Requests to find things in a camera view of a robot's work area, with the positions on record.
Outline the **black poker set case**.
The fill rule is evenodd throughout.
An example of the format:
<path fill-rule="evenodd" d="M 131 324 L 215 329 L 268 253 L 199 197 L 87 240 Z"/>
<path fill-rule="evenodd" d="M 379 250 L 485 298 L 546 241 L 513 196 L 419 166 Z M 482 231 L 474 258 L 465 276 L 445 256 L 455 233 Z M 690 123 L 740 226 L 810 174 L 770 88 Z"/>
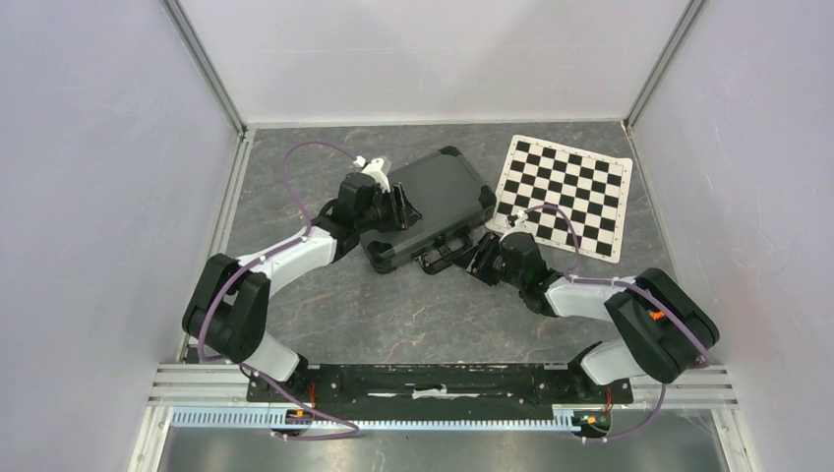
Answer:
<path fill-rule="evenodd" d="M 462 151 L 442 147 L 388 175 L 403 187 L 420 219 L 404 231 L 370 231 L 361 245 L 374 271 L 391 273 L 415 262 L 427 274 L 464 266 L 471 233 L 494 214 L 497 197 Z"/>

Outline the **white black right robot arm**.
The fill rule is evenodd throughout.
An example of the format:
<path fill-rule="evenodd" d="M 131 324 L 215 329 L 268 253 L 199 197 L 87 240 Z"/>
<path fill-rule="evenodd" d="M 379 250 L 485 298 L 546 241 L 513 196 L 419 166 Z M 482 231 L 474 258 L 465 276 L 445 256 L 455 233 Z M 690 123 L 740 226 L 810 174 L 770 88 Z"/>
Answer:
<path fill-rule="evenodd" d="M 574 359 L 570 393 L 592 401 L 608 384 L 645 375 L 673 383 L 720 339 L 718 326 L 665 271 L 650 267 L 626 278 L 579 277 L 550 268 L 526 232 L 489 232 L 454 259 L 467 273 L 517 290 L 528 310 L 551 318 L 582 317 L 612 324 L 619 337 Z"/>

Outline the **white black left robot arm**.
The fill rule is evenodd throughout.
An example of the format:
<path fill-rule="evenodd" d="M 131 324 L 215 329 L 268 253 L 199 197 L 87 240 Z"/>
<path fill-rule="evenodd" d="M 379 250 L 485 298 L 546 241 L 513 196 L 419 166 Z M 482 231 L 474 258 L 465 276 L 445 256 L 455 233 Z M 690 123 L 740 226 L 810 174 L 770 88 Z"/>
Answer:
<path fill-rule="evenodd" d="M 264 250 L 241 258 L 218 253 L 200 275 L 185 310 L 183 330 L 197 340 L 203 362 L 224 360 L 271 378 L 285 400 L 308 390 L 302 357 L 269 335 L 270 298 L 308 272 L 331 265 L 356 248 L 363 234 L 401 232 L 422 218 L 400 183 L 383 185 L 353 172 L 337 196 L 302 229 Z"/>

